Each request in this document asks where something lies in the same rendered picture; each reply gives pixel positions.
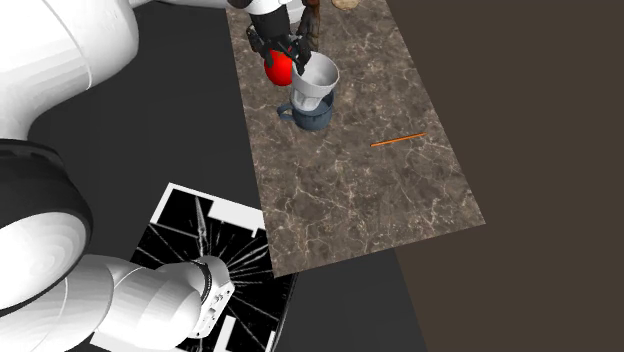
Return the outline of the red ball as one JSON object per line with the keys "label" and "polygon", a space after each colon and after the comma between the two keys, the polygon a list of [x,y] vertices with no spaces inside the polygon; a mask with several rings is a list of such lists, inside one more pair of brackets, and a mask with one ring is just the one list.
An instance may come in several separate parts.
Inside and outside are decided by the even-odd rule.
{"label": "red ball", "polygon": [[288,86],[292,83],[292,60],[283,52],[270,50],[272,65],[264,62],[264,70],[268,79],[277,86]]}

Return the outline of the orange pencil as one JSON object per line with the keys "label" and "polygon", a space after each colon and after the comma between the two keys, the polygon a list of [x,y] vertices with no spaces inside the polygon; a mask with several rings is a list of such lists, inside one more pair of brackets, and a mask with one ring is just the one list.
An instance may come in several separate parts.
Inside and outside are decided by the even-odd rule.
{"label": "orange pencil", "polygon": [[407,136],[396,137],[396,138],[392,138],[392,139],[388,139],[388,140],[378,141],[378,142],[371,143],[370,147],[378,147],[378,146],[388,145],[388,144],[392,144],[392,143],[396,143],[396,142],[400,142],[400,141],[406,141],[406,140],[410,140],[410,139],[420,138],[420,137],[426,136],[427,134],[428,134],[427,132],[421,132],[421,133],[411,134],[411,135],[407,135]]}

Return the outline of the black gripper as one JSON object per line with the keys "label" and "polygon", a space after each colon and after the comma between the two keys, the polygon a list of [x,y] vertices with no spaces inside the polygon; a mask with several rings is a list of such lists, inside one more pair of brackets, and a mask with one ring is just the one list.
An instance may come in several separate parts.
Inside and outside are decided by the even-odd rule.
{"label": "black gripper", "polygon": [[302,76],[311,58],[311,49],[303,36],[291,35],[290,18],[286,9],[276,9],[263,15],[250,15],[252,24],[246,35],[253,52],[258,53],[268,68],[274,64],[272,41],[277,41],[277,49],[284,53],[296,66]]}

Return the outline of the white ribbed cup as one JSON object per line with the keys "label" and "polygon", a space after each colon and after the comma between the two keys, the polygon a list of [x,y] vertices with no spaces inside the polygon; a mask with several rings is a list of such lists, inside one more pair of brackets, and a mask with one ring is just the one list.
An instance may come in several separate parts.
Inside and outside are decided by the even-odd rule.
{"label": "white ribbed cup", "polygon": [[312,51],[303,74],[293,64],[290,102],[301,111],[315,110],[340,79],[339,68],[326,55]]}

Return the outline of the blue mug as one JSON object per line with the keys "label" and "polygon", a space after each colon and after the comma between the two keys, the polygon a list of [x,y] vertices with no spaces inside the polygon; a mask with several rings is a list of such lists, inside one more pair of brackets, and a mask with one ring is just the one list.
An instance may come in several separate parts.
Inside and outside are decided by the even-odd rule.
{"label": "blue mug", "polygon": [[312,111],[297,109],[288,102],[279,106],[276,113],[281,120],[294,122],[303,130],[319,131],[326,128],[331,121],[334,97],[334,91],[331,91],[321,99],[319,105]]}

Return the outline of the dark brown figure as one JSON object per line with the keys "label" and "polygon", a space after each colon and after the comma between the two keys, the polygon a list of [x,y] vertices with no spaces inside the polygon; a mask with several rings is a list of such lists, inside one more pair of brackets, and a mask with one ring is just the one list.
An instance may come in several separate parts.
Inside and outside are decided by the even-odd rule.
{"label": "dark brown figure", "polygon": [[296,34],[305,37],[312,51],[319,51],[320,0],[302,0],[305,9]]}

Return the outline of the black white patterned robot stand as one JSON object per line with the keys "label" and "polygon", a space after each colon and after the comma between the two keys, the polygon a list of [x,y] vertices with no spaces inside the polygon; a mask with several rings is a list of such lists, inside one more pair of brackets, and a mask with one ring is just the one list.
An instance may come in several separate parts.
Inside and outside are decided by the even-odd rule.
{"label": "black white patterned robot stand", "polygon": [[276,352],[296,278],[273,274],[260,210],[169,184],[132,262],[149,269],[206,265],[209,285],[201,318],[178,346],[140,348],[100,332],[91,343],[109,352]]}

